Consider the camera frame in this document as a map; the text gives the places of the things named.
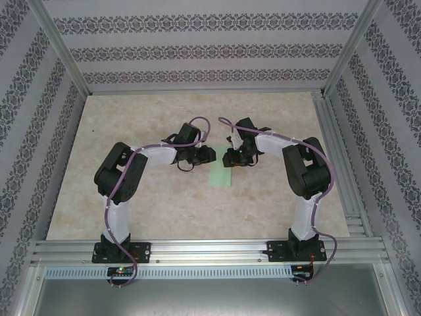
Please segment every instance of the patterned wallpaper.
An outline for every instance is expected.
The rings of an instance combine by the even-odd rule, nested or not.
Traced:
[[[421,315],[420,18],[416,1],[385,1],[330,96],[410,315]]]
[[[44,1],[93,92],[321,88],[366,4],[112,2]]]
[[[42,240],[84,100],[23,0],[0,1],[0,315]]]

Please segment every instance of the perforated metal strip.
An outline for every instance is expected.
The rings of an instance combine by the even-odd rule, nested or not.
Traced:
[[[107,278],[108,267],[48,267],[46,280],[98,280]],[[235,267],[139,267],[142,279],[289,278],[290,265]]]

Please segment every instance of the beige work surface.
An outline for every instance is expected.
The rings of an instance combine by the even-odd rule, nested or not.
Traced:
[[[49,240],[97,240],[104,209],[93,175],[116,142],[155,144],[177,133],[197,115],[207,117],[207,145],[226,144],[233,123],[250,117],[258,128],[271,127],[295,138],[316,136],[320,127],[309,93],[227,93],[90,96],[68,162],[49,229]],[[203,122],[197,126],[205,129]],[[255,167],[236,167],[232,187],[208,185],[210,165],[182,172],[175,165],[143,173],[130,200],[133,239],[285,238],[295,214],[284,162],[271,154]],[[336,188],[322,202],[319,229],[349,236]]]

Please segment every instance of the green sponge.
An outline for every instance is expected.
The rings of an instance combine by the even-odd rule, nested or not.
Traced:
[[[231,145],[212,146],[216,152],[216,160],[212,163],[209,173],[209,186],[226,188],[231,186],[232,168],[224,168],[222,158]]]

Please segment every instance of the purple cable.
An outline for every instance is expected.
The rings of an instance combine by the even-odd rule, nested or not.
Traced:
[[[318,202],[332,190],[332,188],[333,188],[333,186],[335,184],[335,171],[334,171],[334,166],[330,163],[330,161],[328,160],[328,158],[320,150],[318,150],[314,146],[311,146],[310,144],[307,144],[305,142],[302,142],[301,140],[296,140],[294,138],[289,138],[289,137],[284,136],[284,135],[281,135],[281,134],[276,134],[276,133],[271,133],[271,132],[262,132],[261,130],[252,130],[250,128],[239,127],[239,126],[233,125],[228,119],[226,119],[224,117],[218,117],[218,120],[222,124],[225,124],[225,125],[231,127],[231,129],[235,128],[235,129],[238,129],[238,130],[245,130],[246,132],[253,132],[253,133],[264,134],[264,135],[269,135],[269,136],[272,136],[273,135],[273,136],[278,137],[278,138],[281,138],[283,140],[287,140],[289,142],[293,142],[293,143],[296,143],[296,144],[303,145],[303,146],[305,146],[307,148],[310,148],[315,153],[317,153],[319,156],[321,156],[321,158],[324,160],[324,162],[328,166],[329,173],[330,173],[330,183],[329,183],[328,189],[325,192],[323,192],[323,194],[321,196],[319,196],[318,198],[316,198],[316,201],[314,201],[314,207],[313,207],[313,210],[312,210],[312,213],[311,213],[311,228],[315,231],[316,234],[319,234],[321,236],[328,237],[328,238],[332,239],[334,241],[334,250],[332,251],[332,254],[330,255],[328,261],[322,267],[322,269],[319,271],[319,273],[317,275],[315,275],[314,277],[312,277],[310,280],[306,281],[305,283],[311,283],[311,282],[315,281],[326,270],[326,268],[329,266],[330,262],[333,260],[335,254],[336,254],[336,251],[337,251],[337,240],[336,240],[336,238],[333,237],[332,235],[325,234],[324,232],[319,232],[317,230],[317,228],[315,227],[315,218],[316,218],[316,212],[317,212]]]
[[[134,257],[127,250],[125,250],[124,247],[122,247],[121,244],[117,241],[117,239],[115,238],[114,234],[111,232],[110,224],[108,222],[108,212],[109,212],[109,209],[110,209],[111,200],[114,197],[115,193],[117,193],[118,189],[120,188],[121,183],[123,182],[123,179],[126,176],[128,167],[132,163],[132,161],[133,161],[134,157],[136,156],[136,154],[139,153],[140,151],[144,150],[144,149],[154,148],[154,147],[171,147],[171,148],[175,148],[175,147],[189,147],[189,146],[195,146],[195,145],[197,145],[198,143],[201,143],[201,142],[205,142],[207,140],[207,138],[208,138],[209,133],[211,132],[211,122],[209,122],[209,120],[206,117],[195,117],[189,123],[191,124],[193,121],[198,120],[198,119],[204,120],[208,124],[208,130],[203,134],[203,137],[200,140],[197,140],[196,142],[193,142],[193,143],[190,143],[190,144],[182,144],[182,145],[176,145],[176,144],[153,144],[153,145],[147,145],[147,146],[143,146],[143,147],[137,148],[130,155],[130,158],[129,158],[129,160],[126,163],[126,166],[124,166],[124,170],[123,170],[120,178],[118,179],[116,185],[112,189],[112,192],[110,193],[109,197],[107,198],[107,206],[105,207],[105,214],[104,214],[105,228],[107,229],[108,233],[110,234],[110,237],[111,237],[112,241],[133,262],[133,266],[134,266],[134,270],[135,270],[132,278],[130,280],[128,280],[126,283],[121,284],[121,285],[115,285],[114,283],[112,283],[112,280],[114,278],[114,275],[112,275],[110,277],[111,287],[113,287],[113,288],[123,288],[123,287],[131,284],[136,279],[136,276],[137,276],[137,262],[136,262],[136,259],[134,259]]]

